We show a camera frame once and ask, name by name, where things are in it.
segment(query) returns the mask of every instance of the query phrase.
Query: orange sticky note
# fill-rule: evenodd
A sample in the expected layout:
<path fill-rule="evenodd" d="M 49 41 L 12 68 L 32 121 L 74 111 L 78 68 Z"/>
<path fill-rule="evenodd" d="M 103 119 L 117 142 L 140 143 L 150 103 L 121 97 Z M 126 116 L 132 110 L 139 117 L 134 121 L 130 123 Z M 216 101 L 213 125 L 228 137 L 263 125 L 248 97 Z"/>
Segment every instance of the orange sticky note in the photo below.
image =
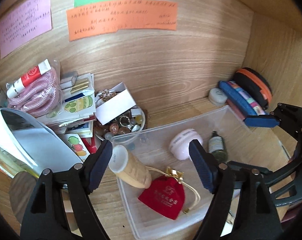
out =
<path fill-rule="evenodd" d="M 178 4 L 158 0 L 110 0 L 67 11 L 69 40 L 121 29 L 177 29 Z"/>

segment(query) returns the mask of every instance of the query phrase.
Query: pink round container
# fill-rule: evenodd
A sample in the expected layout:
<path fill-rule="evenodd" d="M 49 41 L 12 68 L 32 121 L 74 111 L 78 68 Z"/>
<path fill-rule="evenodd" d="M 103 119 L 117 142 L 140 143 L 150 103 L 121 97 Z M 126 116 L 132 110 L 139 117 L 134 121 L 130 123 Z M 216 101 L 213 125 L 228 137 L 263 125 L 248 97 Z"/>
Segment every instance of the pink round container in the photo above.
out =
<path fill-rule="evenodd" d="M 203 139 L 196 130 L 186 129 L 171 140 L 169 150 L 178 160 L 186 160 L 190 158 L 189 143 L 194 139 L 197 139 L 203 145 Z"/>

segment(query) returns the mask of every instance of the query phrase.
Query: red velvet pouch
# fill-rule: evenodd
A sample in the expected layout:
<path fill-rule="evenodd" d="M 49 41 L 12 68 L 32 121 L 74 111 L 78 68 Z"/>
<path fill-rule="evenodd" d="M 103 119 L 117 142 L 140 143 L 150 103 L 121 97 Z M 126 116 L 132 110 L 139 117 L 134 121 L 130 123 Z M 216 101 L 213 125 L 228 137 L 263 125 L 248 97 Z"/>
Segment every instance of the red velvet pouch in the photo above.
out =
<path fill-rule="evenodd" d="M 138 199 L 159 214 L 176 220 L 184 205 L 184 188 L 175 178 L 163 175 L 153 180 Z"/>

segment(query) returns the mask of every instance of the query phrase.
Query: keyring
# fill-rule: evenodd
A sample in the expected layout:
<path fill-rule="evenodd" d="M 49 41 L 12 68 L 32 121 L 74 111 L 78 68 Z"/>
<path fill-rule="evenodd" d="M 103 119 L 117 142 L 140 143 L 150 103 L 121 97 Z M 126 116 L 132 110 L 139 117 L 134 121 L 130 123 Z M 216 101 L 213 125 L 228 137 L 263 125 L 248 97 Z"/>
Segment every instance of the keyring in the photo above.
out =
<path fill-rule="evenodd" d="M 133 125 L 130 124 L 130 118 L 127 117 L 126 115 L 120 116 L 119 123 L 120 123 L 121 126 L 127 127 L 127 128 L 129 128 L 130 130 L 132 130 L 132 128 L 133 128 Z"/>

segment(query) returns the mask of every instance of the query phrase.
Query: small box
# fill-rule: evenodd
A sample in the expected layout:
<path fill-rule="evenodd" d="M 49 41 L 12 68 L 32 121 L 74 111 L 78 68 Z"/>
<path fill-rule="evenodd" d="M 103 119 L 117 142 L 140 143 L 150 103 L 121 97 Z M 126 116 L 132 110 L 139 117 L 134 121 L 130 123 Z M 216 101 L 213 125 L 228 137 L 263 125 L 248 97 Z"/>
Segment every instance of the small box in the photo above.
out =
<path fill-rule="evenodd" d="M 123 82 L 113 87 L 111 91 L 120 93 L 96 108 L 95 116 L 102 125 L 105 125 L 136 105 L 136 102 Z"/>

